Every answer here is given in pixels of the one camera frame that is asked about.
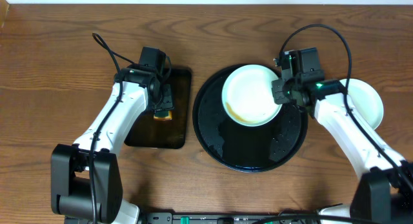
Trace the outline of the orange green sponge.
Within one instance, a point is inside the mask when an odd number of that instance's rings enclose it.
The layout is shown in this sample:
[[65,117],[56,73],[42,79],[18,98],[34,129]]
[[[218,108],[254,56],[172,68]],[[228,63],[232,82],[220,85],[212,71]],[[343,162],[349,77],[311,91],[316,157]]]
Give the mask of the orange green sponge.
[[156,111],[154,112],[154,120],[157,120],[157,121],[172,120],[172,111],[171,110]]

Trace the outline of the mint green plate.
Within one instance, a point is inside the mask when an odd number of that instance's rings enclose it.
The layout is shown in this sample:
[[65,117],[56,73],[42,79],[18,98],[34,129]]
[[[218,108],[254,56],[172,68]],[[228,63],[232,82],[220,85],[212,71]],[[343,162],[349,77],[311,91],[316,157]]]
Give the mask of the mint green plate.
[[368,83],[359,79],[350,79],[348,95],[351,103],[365,121],[375,130],[384,117],[384,106],[378,92]]
[[281,111],[272,94],[277,74],[261,65],[245,65],[226,78],[221,101],[228,116],[246,127],[258,127],[272,121]]

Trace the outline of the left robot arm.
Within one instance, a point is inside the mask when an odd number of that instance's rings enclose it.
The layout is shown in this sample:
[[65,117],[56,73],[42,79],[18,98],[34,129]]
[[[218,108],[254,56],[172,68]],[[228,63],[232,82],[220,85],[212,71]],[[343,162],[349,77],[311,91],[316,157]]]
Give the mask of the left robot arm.
[[123,197],[117,157],[135,121],[152,110],[170,110],[165,83],[170,58],[143,47],[138,63],[118,69],[108,101],[88,129],[51,155],[51,209],[71,220],[137,223],[139,207]]

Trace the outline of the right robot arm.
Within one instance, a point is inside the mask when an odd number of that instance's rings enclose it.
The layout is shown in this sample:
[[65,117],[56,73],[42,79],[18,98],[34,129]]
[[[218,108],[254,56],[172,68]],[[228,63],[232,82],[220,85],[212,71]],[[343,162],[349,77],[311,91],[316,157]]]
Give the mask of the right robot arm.
[[349,205],[317,213],[320,223],[412,223],[412,164],[388,146],[357,110],[345,86],[325,79],[315,48],[281,52],[277,104],[303,107],[325,127],[350,161],[359,185]]

